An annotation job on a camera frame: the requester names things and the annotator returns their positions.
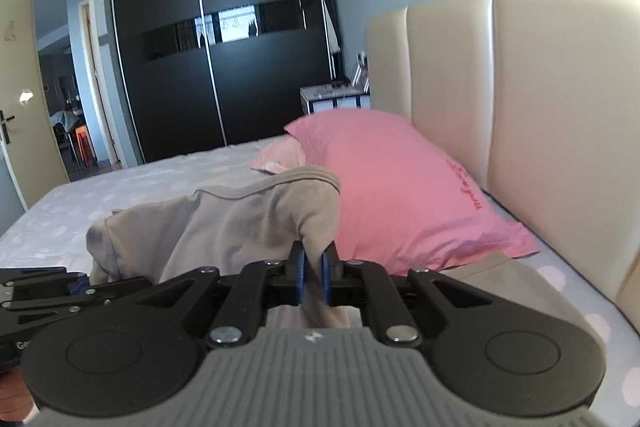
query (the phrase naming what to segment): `screw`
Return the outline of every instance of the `screw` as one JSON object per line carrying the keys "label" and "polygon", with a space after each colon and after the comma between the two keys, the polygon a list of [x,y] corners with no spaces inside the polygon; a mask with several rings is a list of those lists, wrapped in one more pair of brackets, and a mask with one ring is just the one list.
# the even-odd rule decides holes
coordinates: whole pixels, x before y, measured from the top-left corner
{"label": "screw", "polygon": [[418,331],[407,325],[391,326],[386,330],[386,337],[395,343],[409,343],[418,338]]}
{"label": "screw", "polygon": [[220,326],[209,331],[209,338],[221,346],[236,343],[241,337],[242,331],[233,326]]}

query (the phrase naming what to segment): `pillowcase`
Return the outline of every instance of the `pillowcase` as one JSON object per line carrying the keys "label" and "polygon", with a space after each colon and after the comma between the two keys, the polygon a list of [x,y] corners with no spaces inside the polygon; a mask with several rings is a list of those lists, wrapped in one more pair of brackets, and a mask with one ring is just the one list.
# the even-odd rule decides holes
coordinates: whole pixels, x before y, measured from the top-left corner
{"label": "pillowcase", "polygon": [[287,134],[261,149],[251,162],[250,167],[254,171],[280,174],[294,167],[305,165],[305,152],[302,145],[290,134]]}
{"label": "pillowcase", "polygon": [[495,214],[465,169],[400,116],[337,109],[293,121],[286,131],[308,164],[340,178],[341,259],[404,274],[412,266],[474,263],[493,251],[539,251],[532,233]]}

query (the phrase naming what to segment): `nightstand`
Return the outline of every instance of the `nightstand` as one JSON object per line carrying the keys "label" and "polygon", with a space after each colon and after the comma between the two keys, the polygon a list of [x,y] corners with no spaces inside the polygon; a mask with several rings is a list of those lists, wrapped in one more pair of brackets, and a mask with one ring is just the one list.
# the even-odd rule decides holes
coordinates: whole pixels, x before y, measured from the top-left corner
{"label": "nightstand", "polygon": [[371,108],[369,93],[362,87],[339,86],[331,84],[300,88],[300,101],[305,114],[329,111],[337,107]]}

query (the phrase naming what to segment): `polka dot bed sheet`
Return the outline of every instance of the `polka dot bed sheet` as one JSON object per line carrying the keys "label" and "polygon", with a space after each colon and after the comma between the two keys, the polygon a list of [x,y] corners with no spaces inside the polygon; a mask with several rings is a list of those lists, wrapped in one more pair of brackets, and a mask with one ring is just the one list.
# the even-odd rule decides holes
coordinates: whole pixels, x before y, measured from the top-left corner
{"label": "polka dot bed sheet", "polygon": [[[212,152],[177,156],[134,169],[110,172],[52,190],[0,237],[0,266],[66,266],[89,272],[84,236],[96,219],[116,208],[191,194],[207,185],[242,187],[265,177],[248,165],[269,140]],[[493,202],[495,210],[513,219]],[[542,251],[521,259],[573,304],[607,348],[607,372],[591,410],[610,427],[640,421],[640,337],[626,318],[558,254]]]}

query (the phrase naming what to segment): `beige leather headboard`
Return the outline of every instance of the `beige leather headboard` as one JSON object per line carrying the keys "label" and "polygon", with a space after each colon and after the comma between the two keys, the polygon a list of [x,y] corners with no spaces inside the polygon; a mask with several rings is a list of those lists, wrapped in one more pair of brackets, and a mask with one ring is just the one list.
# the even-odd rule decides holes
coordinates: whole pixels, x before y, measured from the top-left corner
{"label": "beige leather headboard", "polygon": [[403,114],[640,329],[640,0],[436,0],[367,28]]}

